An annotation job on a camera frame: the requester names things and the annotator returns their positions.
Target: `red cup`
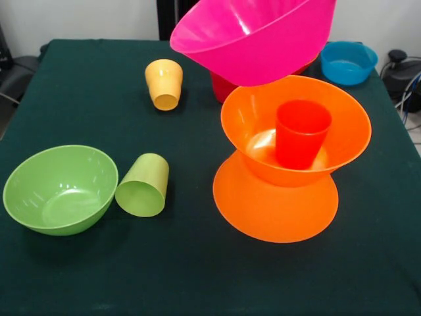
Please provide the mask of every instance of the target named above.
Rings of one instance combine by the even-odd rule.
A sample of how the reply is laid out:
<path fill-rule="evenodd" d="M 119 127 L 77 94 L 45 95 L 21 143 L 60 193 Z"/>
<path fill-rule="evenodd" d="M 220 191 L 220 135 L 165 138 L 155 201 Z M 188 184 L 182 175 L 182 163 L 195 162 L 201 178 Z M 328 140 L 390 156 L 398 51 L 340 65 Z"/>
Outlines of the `red cup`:
<path fill-rule="evenodd" d="M 215 97 L 221 103 L 223 103 L 230 93 L 238 87 L 211 71 L 210 77 L 212 78 L 212 87 Z"/>
<path fill-rule="evenodd" d="M 276 112 L 276 158 L 288 169 L 308 169 L 326 138 L 332 117 L 322 105 L 294 100 Z"/>

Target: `pink bowl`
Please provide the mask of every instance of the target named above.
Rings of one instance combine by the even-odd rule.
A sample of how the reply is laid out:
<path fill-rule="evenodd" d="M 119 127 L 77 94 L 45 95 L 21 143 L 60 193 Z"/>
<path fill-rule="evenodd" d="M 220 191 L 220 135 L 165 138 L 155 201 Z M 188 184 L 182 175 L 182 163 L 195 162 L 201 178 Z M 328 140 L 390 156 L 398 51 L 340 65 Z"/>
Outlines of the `pink bowl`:
<path fill-rule="evenodd" d="M 278 80 L 325 46 L 336 0 L 200 0 L 170 45 L 237 86 Z"/>

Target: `white wall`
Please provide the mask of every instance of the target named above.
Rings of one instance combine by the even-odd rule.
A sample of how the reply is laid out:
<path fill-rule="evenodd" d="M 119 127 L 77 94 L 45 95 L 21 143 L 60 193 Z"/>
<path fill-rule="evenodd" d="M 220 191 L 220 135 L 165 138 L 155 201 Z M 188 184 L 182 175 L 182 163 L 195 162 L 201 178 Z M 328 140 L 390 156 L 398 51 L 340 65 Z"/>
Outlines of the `white wall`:
<path fill-rule="evenodd" d="M 14 57 L 53 38 L 159 38 L 155 0 L 0 0 L 0 23 Z"/>
<path fill-rule="evenodd" d="M 421 0 L 337 0 L 330 40 L 362 41 L 379 55 L 399 48 L 421 56 Z"/>
<path fill-rule="evenodd" d="M 37 55 L 53 38 L 157 40 L 155 2 L 0 0 L 0 23 L 14 56 Z M 419 34 L 421 0 L 337 0 L 330 39 L 363 41 L 378 53 L 381 68 L 393 48 L 421 56 Z"/>

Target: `bowl rim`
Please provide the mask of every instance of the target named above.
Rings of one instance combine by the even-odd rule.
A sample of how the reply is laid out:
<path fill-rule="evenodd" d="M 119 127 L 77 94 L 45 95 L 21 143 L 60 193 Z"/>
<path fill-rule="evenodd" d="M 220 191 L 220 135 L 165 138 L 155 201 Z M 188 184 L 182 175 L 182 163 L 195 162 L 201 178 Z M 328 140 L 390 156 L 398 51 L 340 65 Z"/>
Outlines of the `bowl rim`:
<path fill-rule="evenodd" d="M 349 47 L 356 47 L 356 45 L 363 46 L 369 52 L 373 53 L 373 55 L 376 57 L 375 58 L 375 63 L 372 63 L 372 65 L 371 66 L 368 66 L 368 67 L 361 67 L 361 70 L 355 70 L 355 69 L 343 70 L 342 68 L 338 67 L 335 63 L 332 63 L 331 61 L 328 61 L 327 58 L 326 58 L 326 50 L 327 49 L 332 49 L 332 48 L 334 49 L 335 46 L 337 46 L 338 44 L 340 44 L 340 45 L 345 44 L 345 45 L 348 45 Z M 370 70 L 371 71 L 371 70 L 374 69 L 374 67 L 376 67 L 376 65 L 379 62 L 379 57 L 378 57 L 377 53 L 371 47 L 369 47 L 367 45 L 364 45 L 363 43 L 356 42 L 356 41 L 333 41 L 333 42 L 327 43 L 325 45 L 325 47 L 322 49 L 322 51 L 320 52 L 320 56 L 322 58 L 322 63 L 329 64 L 331 67 L 333 67 L 333 68 L 335 68 L 335 69 L 337 69 L 339 71 L 342 71 L 342 72 L 343 71 L 347 71 L 347 72 L 362 72 L 362 71 L 365 71 L 365 70 Z"/>
<path fill-rule="evenodd" d="M 301 8 L 303 5 L 306 5 L 308 2 L 310 2 L 310 1 L 314 1 L 314 0 L 303 0 L 303 2 L 302 3 L 300 3 L 299 5 L 297 5 L 296 7 L 294 7 L 293 9 L 291 9 L 291 10 L 289 10 L 288 12 L 286 12 L 286 13 L 284 13 L 283 15 L 281 15 L 281 16 L 279 16 L 278 18 L 276 18 L 275 20 L 273 20 L 272 22 L 270 22 L 270 23 L 268 23 L 268 24 L 265 24 L 264 26 L 262 26 L 262 27 L 260 27 L 260 28 L 258 28 L 257 30 L 255 30 L 254 32 L 251 32 L 250 34 L 248 34 L 248 35 L 245 35 L 245 34 L 243 34 L 242 36 L 240 36 L 240 37 L 238 37 L 238 38 L 235 38 L 235 39 L 232 39 L 232 40 L 230 40 L 230 41 L 226 41 L 226 42 L 224 42 L 224 43 L 221 43 L 221 44 L 217 44 L 217 45 L 214 45 L 214 46 L 212 46 L 212 47 L 208 47 L 208 48 L 204 48 L 204 49 L 190 49 L 190 50 L 186 50 L 186 49 L 175 49 L 174 48 L 174 39 L 173 39 L 173 34 L 175 34 L 176 33 L 176 31 L 177 31 L 177 29 L 178 28 L 180 28 L 179 26 L 180 26 L 180 24 L 183 22 L 183 20 L 184 19 L 187 19 L 191 14 L 192 14 L 192 11 L 194 10 L 194 9 L 196 9 L 199 5 L 201 5 L 201 2 L 202 1 L 204 1 L 204 0 L 201 0 L 201 1 L 199 1 L 198 3 L 196 3 L 182 18 L 181 18 L 181 20 L 180 21 L 178 21 L 178 23 L 177 23 L 177 25 L 174 27 L 174 29 L 173 29 L 173 31 L 172 31 L 172 33 L 171 33 L 171 37 L 170 37 L 170 46 L 171 46 L 171 48 L 173 48 L 173 50 L 175 50 L 175 51 L 177 51 L 177 52 L 179 52 L 179 53 L 183 53 L 183 54 L 197 54 L 197 53 L 203 53 L 203 52 L 206 52 L 206 51 L 212 51 L 212 50 L 215 50 L 215 49 L 219 49 L 219 48 L 221 48 L 221 47 L 224 47 L 224 46 L 228 46 L 228 45 L 231 45 L 231 44 L 233 44 L 233 43 L 236 43 L 237 41 L 241 41 L 241 40 L 243 40 L 244 38 L 247 38 L 247 37 L 249 37 L 250 35 L 254 35 L 254 34 L 256 34 L 256 33 L 260 33 L 261 31 L 263 31 L 264 29 L 266 29 L 266 28 L 268 28 L 269 26 L 271 26 L 272 24 L 274 24 L 274 23 L 276 23 L 277 21 L 279 21 L 279 20 L 281 20 L 281 19 L 283 19 L 285 16 L 288 16 L 288 15 L 290 15 L 290 14 L 292 14 L 293 12 L 295 12 L 296 10 L 298 10 L 299 8 Z"/>
<path fill-rule="evenodd" d="M 94 150 L 94 151 L 96 151 L 96 152 L 98 152 L 98 153 L 100 153 L 101 155 L 103 155 L 103 156 L 105 156 L 110 162 L 111 162 L 111 165 L 114 167 L 114 171 L 115 171 L 115 176 L 116 176 L 116 183 L 114 184 L 114 190 L 112 191 L 112 194 L 111 194 L 111 197 L 109 197 L 107 200 L 106 200 L 106 202 L 104 202 L 102 205 L 101 205 L 101 207 L 99 207 L 98 208 L 98 210 L 96 210 L 96 212 L 94 212 L 93 214 L 90 214 L 89 216 L 87 216 L 87 217 L 84 217 L 83 219 L 80 219 L 79 221 L 76 221 L 76 222 L 73 222 L 73 223 L 69 223 L 69 224 L 65 224 L 65 225 L 60 225 L 60 226 L 48 226 L 48 227 L 45 227 L 45 226 L 35 226 L 35 225 L 31 225 L 31 224 L 28 224 L 28 223 L 25 223 L 25 222 L 23 222 L 23 221 L 21 221 L 21 220 L 19 220 L 19 219 L 17 219 L 10 211 L 9 211 L 9 207 L 7 206 L 7 203 L 6 203 L 6 191 L 7 191 L 7 188 L 9 187 L 9 183 L 10 183 L 10 181 L 11 181 L 11 178 L 13 177 L 13 175 L 16 173 L 16 172 L 18 172 L 18 170 L 25 164 L 25 163 L 27 163 L 28 161 L 30 161 L 31 159 L 33 159 L 34 157 L 37 157 L 37 156 L 39 156 L 39 155 L 42 155 L 43 153 L 46 153 L 46 152 L 48 152 L 48 151 L 54 151 L 54 150 L 58 150 L 58 149 L 62 149 L 62 148 L 66 148 L 66 147 L 79 147 L 79 148 L 86 148 L 86 149 L 91 149 L 91 150 Z M 100 149 L 97 149 L 97 148 L 94 148 L 94 147 L 91 147 L 91 146 L 87 146 L 87 145 L 60 145 L 60 146 L 55 146 L 55 147 L 50 147 L 50 148 L 47 148 L 47 149 L 44 149 L 44 150 L 42 150 L 42 151 L 40 151 L 40 152 L 38 152 L 38 153 L 36 153 L 36 154 L 34 154 L 34 155 L 32 155 L 32 156 L 30 156 L 29 158 L 27 158 L 27 159 L 25 159 L 23 162 L 21 162 L 13 171 L 12 171 L 12 173 L 9 175 L 9 177 L 7 178 L 7 180 L 6 180 L 6 183 L 5 183 L 5 187 L 3 188 L 3 205 L 5 206 L 5 209 L 6 209 L 6 212 L 9 214 L 9 216 L 10 217 L 12 217 L 12 219 L 14 219 L 16 222 L 18 222 L 19 224 L 21 224 L 21 225 L 23 225 L 23 226 L 26 226 L 26 227 L 28 227 L 28 228 L 32 228 L 32 229 L 37 229 L 37 230 L 44 230 L 44 231 L 47 231 L 47 230 L 57 230 L 57 229 L 62 229 L 62 228 L 67 228 L 67 227 L 70 227 L 70 226 L 74 226 L 74 225 L 76 225 L 76 224 L 80 224 L 80 223 L 82 223 L 82 222 L 84 222 L 84 221 L 86 221 L 87 219 L 89 219 L 89 218 L 91 218 L 91 217 L 94 217 L 96 214 L 98 214 L 98 212 L 100 212 L 105 206 L 107 206 L 107 204 L 109 203 L 109 201 L 110 201 L 110 199 L 112 199 L 113 197 L 114 197 L 114 193 L 115 193 L 115 191 L 116 191 L 116 188 L 117 188 L 117 184 L 118 184 L 118 169 L 117 169 L 117 166 L 116 166 L 116 164 L 115 164 L 115 162 L 111 159 L 111 157 L 109 156 L 109 155 L 107 155 L 104 151 L 102 151 L 102 150 L 100 150 Z"/>
<path fill-rule="evenodd" d="M 336 164 L 336 165 L 334 165 L 334 166 L 330 166 L 330 167 L 327 167 L 327 168 L 323 168 L 323 169 L 320 169 L 320 170 L 311 170 L 311 169 L 289 169 L 289 168 L 285 168 L 285 167 L 282 167 L 282 166 L 275 166 L 275 165 L 271 165 L 270 163 L 265 163 L 265 162 L 263 162 L 263 161 L 259 161 L 259 160 L 256 160 L 256 159 L 254 159 L 254 158 L 252 158 L 252 157 L 250 157 L 246 152 L 245 152 L 245 150 L 243 150 L 242 148 L 239 148 L 238 146 L 237 146 L 237 144 L 236 144 L 236 142 L 235 141 L 233 141 L 232 140 L 232 138 L 231 137 L 229 137 L 229 135 L 227 134 L 227 130 L 226 130 L 226 126 L 225 126 L 225 124 L 224 124 L 224 120 L 222 119 L 222 117 L 223 117 L 223 115 L 224 115 L 224 108 L 226 108 L 225 107 L 225 102 L 227 102 L 227 101 L 229 101 L 230 100 L 230 98 L 235 94 L 235 92 L 237 91 L 237 90 L 241 90 L 241 89 L 250 89 L 250 88 L 256 88 L 256 87 L 261 87 L 261 86 L 267 86 L 267 85 L 270 85 L 270 84 L 274 84 L 275 82 L 279 82 L 280 80 L 284 80 L 284 79 L 286 79 L 286 78 L 290 78 L 290 77 L 292 77 L 292 78 L 294 78 L 294 79 L 299 79 L 299 80 L 308 80 L 308 81 L 313 81 L 313 82 L 321 82 L 322 84 L 326 84 L 326 85 L 329 85 L 331 88 L 333 88 L 333 89 L 335 89 L 335 90 L 339 90 L 339 91 L 341 91 L 341 93 L 344 93 L 344 94 L 346 94 L 348 97 L 350 97 L 355 103 L 356 103 L 356 105 L 358 105 L 359 107 L 360 107 L 360 109 L 362 110 L 362 112 L 363 112 L 363 114 L 364 114 L 364 117 L 365 117 L 365 121 L 366 121 L 366 123 L 368 124 L 368 136 L 367 136 L 367 139 L 366 139 L 366 141 L 365 141 L 365 143 L 364 143 L 364 145 L 361 147 L 361 149 L 358 151 L 358 153 L 356 153 L 353 157 L 351 157 L 350 159 L 348 159 L 348 160 L 346 160 L 346 161 L 344 161 L 344 162 L 342 162 L 342 163 L 339 163 L 339 164 Z M 238 88 L 236 88 L 227 98 L 226 98 L 226 100 L 225 100 L 225 102 L 224 102 L 224 104 L 222 105 L 222 110 L 221 110 L 221 114 L 220 114 L 220 118 L 221 118 L 221 125 L 222 125 L 222 129 L 224 130 L 224 133 L 225 133 L 225 136 L 227 137 L 227 139 L 231 142 L 231 144 L 233 144 L 234 145 L 234 147 L 240 152 L 240 153 L 242 153 L 244 156 L 246 156 L 248 159 L 250 159 L 250 160 L 252 160 L 253 162 L 255 162 L 255 163 L 258 163 L 258 164 L 260 164 L 260 165 L 264 165 L 265 167 L 269 167 L 269 168 L 273 168 L 273 169 L 276 169 L 276 170 L 281 170 L 281 171 L 289 171 L 289 172 L 296 172 L 296 173 L 301 173 L 301 174 L 307 174 L 307 173 L 318 173 L 318 172 L 334 172 L 335 170 L 337 170 L 338 168 L 341 168 L 341 167 L 343 167 L 343 166 L 345 166 L 345 165 L 348 165 L 349 163 L 351 163 L 352 161 L 354 161 L 355 159 L 357 159 L 358 157 L 360 157 L 361 155 L 362 155 L 362 153 L 364 153 L 364 151 L 367 149 L 367 147 L 368 147 L 368 144 L 370 143 L 370 141 L 371 141 L 371 137 L 372 137 L 372 125 L 371 125 L 371 121 L 370 121 L 370 117 L 368 116 L 368 113 L 366 112 L 366 110 L 365 110 L 365 108 L 358 102 L 358 100 L 357 99 L 355 99 L 351 94 L 349 94 L 348 92 L 346 92 L 345 90 L 343 90 L 343 89 L 341 89 L 341 88 L 339 88 L 339 87 L 337 87 L 337 86 L 335 86 L 335 85 L 333 85 L 333 84 L 330 84 L 329 82 L 326 82 L 326 81 L 323 81 L 323 80 L 319 80 L 319 79 L 315 79 L 315 78 L 311 78 L 311 77 L 306 77 L 306 76 L 299 76 L 299 75 L 294 75 L 294 74 L 291 74 L 291 75 L 289 75 L 289 76 L 286 76 L 286 77 L 284 77 L 284 78 L 282 78 L 282 79 L 279 79 L 279 80 L 277 80 L 277 81 L 273 81 L 273 82 L 271 82 L 271 83 L 268 83 L 268 84 L 263 84 L 263 85 L 260 85 L 260 86 L 255 86 L 255 87 L 242 87 L 242 86 L 240 86 L 240 87 L 238 87 Z"/>

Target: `blue bowl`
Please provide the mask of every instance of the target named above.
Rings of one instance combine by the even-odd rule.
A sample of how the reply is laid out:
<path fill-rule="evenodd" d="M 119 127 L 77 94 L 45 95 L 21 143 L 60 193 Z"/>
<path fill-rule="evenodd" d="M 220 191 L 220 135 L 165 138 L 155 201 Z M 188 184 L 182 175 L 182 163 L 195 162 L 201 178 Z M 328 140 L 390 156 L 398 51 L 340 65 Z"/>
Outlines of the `blue bowl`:
<path fill-rule="evenodd" d="M 379 60 L 371 48 L 349 41 L 329 43 L 320 55 L 323 74 L 343 86 L 364 82 Z"/>

